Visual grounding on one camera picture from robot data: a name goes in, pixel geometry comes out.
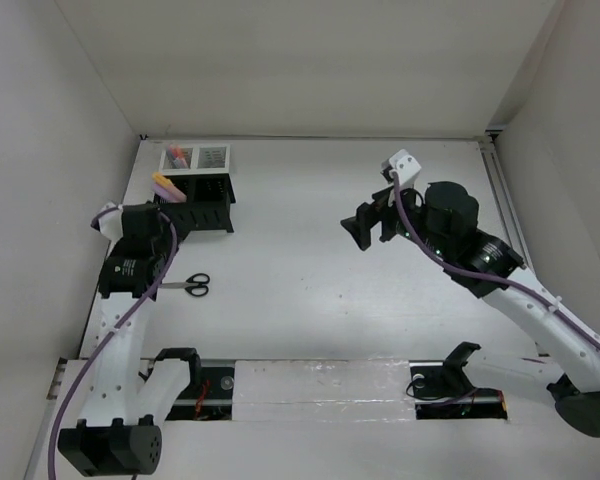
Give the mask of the purple highlighter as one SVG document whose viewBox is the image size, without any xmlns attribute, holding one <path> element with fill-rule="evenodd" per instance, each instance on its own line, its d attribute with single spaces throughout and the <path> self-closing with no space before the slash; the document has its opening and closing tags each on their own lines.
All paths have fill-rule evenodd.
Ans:
<svg viewBox="0 0 600 480">
<path fill-rule="evenodd" d="M 181 200 L 159 184 L 152 185 L 153 192 L 166 203 L 181 203 Z"/>
</svg>

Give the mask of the orange highlighter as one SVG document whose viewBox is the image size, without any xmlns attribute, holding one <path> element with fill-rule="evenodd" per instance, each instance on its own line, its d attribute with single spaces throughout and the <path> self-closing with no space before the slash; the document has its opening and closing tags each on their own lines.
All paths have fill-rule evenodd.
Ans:
<svg viewBox="0 0 600 480">
<path fill-rule="evenodd" d="M 170 191 L 174 196 L 177 196 L 181 202 L 185 202 L 187 200 L 187 196 L 180 189 L 178 189 L 171 180 L 161 173 L 154 172 L 152 174 L 152 180 L 154 183 L 159 184 L 163 188 Z"/>
</svg>

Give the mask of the black scissors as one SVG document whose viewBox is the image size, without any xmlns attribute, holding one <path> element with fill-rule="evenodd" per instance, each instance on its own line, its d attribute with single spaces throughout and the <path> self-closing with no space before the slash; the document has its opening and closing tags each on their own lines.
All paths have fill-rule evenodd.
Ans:
<svg viewBox="0 0 600 480">
<path fill-rule="evenodd" d="M 196 273 L 180 282 L 165 282 L 160 285 L 163 290 L 183 290 L 189 296 L 201 298 L 206 296 L 210 290 L 210 276 L 206 273 Z"/>
</svg>

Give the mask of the red double-tip pen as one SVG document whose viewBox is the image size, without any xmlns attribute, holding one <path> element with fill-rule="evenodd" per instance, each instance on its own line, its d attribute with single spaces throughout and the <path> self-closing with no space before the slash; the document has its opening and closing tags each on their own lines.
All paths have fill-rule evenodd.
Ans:
<svg viewBox="0 0 600 480">
<path fill-rule="evenodd" d="M 181 168 L 179 158 L 176 156 L 174 150 L 170 146 L 165 149 L 165 157 L 168 159 L 171 169 Z"/>
</svg>

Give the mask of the orange double-tip pen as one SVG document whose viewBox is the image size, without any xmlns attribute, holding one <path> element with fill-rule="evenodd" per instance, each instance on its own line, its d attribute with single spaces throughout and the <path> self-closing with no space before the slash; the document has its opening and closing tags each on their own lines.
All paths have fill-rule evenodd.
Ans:
<svg viewBox="0 0 600 480">
<path fill-rule="evenodd" d="M 173 147 L 173 151 L 174 154 L 176 156 L 176 159 L 178 160 L 180 167 L 182 169 L 187 169 L 188 168 L 188 164 L 186 162 L 186 157 L 184 155 L 184 152 L 182 151 L 182 149 L 179 146 L 174 146 Z"/>
</svg>

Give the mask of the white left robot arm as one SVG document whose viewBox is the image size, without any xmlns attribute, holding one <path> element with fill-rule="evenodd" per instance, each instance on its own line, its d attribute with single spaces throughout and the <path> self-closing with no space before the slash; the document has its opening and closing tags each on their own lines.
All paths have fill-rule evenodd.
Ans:
<svg viewBox="0 0 600 480">
<path fill-rule="evenodd" d="M 58 476 L 58 455 L 86 478 L 153 474 L 176 399 L 196 394 L 203 382 L 193 347 L 161 350 L 147 376 L 139 375 L 158 289 L 180 243 L 174 221 L 153 203 L 112 205 L 92 226 L 112 244 L 98 279 L 99 340 L 53 421 L 50 479 Z"/>
</svg>

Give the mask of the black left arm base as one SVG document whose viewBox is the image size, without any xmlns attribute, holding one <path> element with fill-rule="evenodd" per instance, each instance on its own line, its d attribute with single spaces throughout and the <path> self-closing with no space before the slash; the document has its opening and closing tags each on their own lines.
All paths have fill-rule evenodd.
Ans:
<svg viewBox="0 0 600 480">
<path fill-rule="evenodd" d="M 138 376 L 145 383 L 156 362 L 182 360 L 192 381 L 171 408 L 168 421 L 225 421 L 232 419 L 235 363 L 228 360 L 202 361 L 193 348 L 163 349 L 154 359 L 141 360 Z"/>
</svg>

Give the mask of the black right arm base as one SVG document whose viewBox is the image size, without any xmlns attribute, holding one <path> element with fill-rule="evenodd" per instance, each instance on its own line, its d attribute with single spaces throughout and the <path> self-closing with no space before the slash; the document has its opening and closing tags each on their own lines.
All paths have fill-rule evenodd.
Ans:
<svg viewBox="0 0 600 480">
<path fill-rule="evenodd" d="M 463 372 L 480 346 L 462 342 L 443 360 L 411 362 L 405 395 L 415 401 L 417 420 L 507 420 L 501 391 L 474 387 Z"/>
</svg>

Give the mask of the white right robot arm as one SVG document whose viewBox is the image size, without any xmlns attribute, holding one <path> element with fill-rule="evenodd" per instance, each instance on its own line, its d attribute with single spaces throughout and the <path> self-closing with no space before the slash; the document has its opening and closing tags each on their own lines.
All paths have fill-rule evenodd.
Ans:
<svg viewBox="0 0 600 480">
<path fill-rule="evenodd" d="M 456 284 L 505 315 L 547 354 L 511 358 L 462 342 L 430 375 L 410 384 L 416 399 L 446 406 L 479 389 L 514 390 L 553 406 L 575 430 L 600 438 L 600 336 L 550 294 L 505 241 L 478 227 L 478 201 L 454 182 L 434 182 L 424 193 L 406 188 L 376 192 L 341 221 L 358 248 L 400 236 L 416 243 Z"/>
</svg>

